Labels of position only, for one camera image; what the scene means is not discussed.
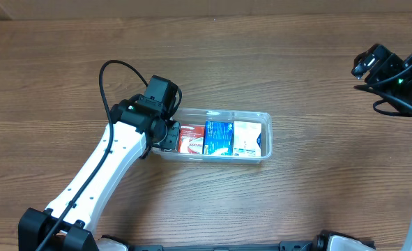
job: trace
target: tabletop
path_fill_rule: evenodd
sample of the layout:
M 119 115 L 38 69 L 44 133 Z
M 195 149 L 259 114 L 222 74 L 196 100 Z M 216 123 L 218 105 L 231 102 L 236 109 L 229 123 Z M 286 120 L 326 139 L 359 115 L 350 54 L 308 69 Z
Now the tabletop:
M 412 119 L 355 91 L 354 58 L 375 43 L 412 51 L 412 13 L 0 22 L 0 250 L 74 178 L 107 124 L 98 71 L 110 59 L 183 91 L 181 107 L 268 112 L 259 165 L 137 161 L 96 238 L 220 245 L 310 240 L 322 229 L 399 250 L 412 211 Z M 144 92 L 123 66 L 110 106 Z

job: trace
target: clear plastic bin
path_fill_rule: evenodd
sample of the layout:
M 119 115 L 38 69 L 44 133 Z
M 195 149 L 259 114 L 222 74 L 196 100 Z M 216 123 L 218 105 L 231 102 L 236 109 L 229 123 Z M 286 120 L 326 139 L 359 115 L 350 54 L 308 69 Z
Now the clear plastic bin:
M 202 155 L 190 153 L 178 153 L 177 151 L 163 151 L 153 149 L 152 151 L 166 160 L 198 161 L 198 162 L 231 162 L 257 164 L 269 158 L 273 153 L 273 125 L 269 114 L 265 112 L 242 112 L 211 109 L 179 108 L 173 116 L 173 120 L 183 124 L 204 125 L 206 121 L 219 122 L 257 122 L 261 123 L 261 156 L 240 157 L 233 155 Z

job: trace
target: red and white box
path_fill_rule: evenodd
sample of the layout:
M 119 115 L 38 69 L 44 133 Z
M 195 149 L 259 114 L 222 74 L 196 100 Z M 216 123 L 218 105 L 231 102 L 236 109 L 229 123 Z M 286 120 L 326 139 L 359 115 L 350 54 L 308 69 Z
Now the red and white box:
M 204 125 L 182 125 L 179 131 L 179 153 L 202 154 Z

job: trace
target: wall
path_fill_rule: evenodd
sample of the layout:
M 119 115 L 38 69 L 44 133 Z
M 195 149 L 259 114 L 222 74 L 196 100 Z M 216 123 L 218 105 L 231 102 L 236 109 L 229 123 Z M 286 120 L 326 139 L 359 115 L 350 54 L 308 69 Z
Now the wall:
M 412 0 L 0 0 L 0 20 L 412 12 Z

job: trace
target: wooden surface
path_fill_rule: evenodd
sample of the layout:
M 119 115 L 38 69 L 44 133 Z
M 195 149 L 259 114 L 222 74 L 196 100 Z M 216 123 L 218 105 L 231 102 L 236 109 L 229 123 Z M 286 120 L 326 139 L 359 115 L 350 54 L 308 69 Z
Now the wooden surface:
M 260 165 L 138 161 L 96 237 L 212 245 L 311 239 L 332 229 L 398 250 L 412 209 L 412 119 L 376 114 L 354 91 L 355 56 L 412 50 L 412 13 L 0 22 L 0 250 L 17 223 L 73 179 L 107 123 L 98 71 L 108 59 L 183 90 L 181 107 L 268 112 Z M 110 105 L 144 86 L 104 78 Z
M 0 20 L 412 12 L 412 0 L 0 0 Z

